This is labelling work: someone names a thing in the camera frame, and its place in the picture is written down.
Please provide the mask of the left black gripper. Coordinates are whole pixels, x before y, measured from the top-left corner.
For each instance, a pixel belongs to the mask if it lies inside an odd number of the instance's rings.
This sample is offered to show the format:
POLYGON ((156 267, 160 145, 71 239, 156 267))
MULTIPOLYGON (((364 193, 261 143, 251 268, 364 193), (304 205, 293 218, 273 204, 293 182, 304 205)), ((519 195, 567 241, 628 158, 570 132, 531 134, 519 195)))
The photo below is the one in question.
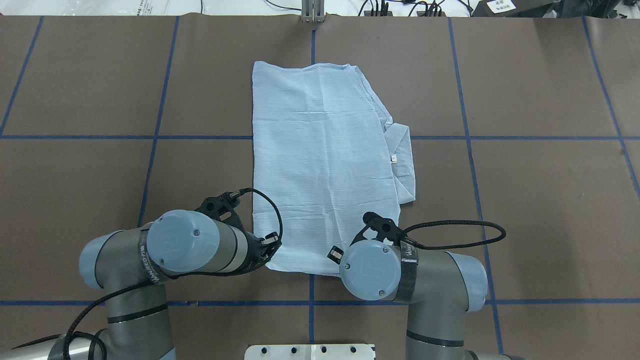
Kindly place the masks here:
POLYGON ((259 256, 256 265, 265 265, 273 259, 282 245, 282 232, 271 232, 257 240, 259 256))

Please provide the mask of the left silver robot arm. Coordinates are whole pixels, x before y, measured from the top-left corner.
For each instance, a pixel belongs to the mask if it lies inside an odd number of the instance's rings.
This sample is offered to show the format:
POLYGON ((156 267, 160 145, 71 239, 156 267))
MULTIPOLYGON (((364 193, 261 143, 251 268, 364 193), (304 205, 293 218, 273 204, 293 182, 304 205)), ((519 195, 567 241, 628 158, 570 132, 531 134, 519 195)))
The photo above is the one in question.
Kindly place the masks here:
POLYGON ((63 333, 26 342, 3 360, 174 360, 166 284, 187 276, 229 277, 261 268, 281 246, 282 228, 265 237, 237 219, 169 210, 155 221, 91 240, 78 271, 104 296, 63 333))

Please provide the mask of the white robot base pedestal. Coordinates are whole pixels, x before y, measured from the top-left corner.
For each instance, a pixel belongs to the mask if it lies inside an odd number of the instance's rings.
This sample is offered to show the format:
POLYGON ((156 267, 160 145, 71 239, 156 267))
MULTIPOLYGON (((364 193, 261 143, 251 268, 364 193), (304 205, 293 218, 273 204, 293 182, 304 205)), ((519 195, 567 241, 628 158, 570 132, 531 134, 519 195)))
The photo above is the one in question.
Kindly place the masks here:
POLYGON ((374 344, 256 344, 249 346, 245 360, 375 360, 374 344))

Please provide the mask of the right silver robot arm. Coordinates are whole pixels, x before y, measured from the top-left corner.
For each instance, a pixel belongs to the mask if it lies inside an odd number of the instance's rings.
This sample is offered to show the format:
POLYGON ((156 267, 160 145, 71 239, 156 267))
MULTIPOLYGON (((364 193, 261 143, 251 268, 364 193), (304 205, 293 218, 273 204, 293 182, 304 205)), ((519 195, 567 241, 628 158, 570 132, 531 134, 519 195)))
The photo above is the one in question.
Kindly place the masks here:
POLYGON ((364 239, 333 246, 327 258, 353 296, 407 305, 407 360, 515 359, 466 348, 466 315, 480 311, 489 293, 485 266, 475 257, 364 239))

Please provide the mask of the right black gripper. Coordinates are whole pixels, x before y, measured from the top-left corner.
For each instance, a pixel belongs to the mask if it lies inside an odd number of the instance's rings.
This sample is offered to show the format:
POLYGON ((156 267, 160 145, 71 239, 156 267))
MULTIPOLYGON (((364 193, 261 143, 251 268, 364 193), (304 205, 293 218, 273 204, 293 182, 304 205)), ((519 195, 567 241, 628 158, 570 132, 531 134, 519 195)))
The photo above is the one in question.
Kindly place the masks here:
POLYGON ((335 264, 340 265, 344 255, 345 251, 342 248, 339 246, 332 246, 329 253, 327 253, 327 258, 335 264))

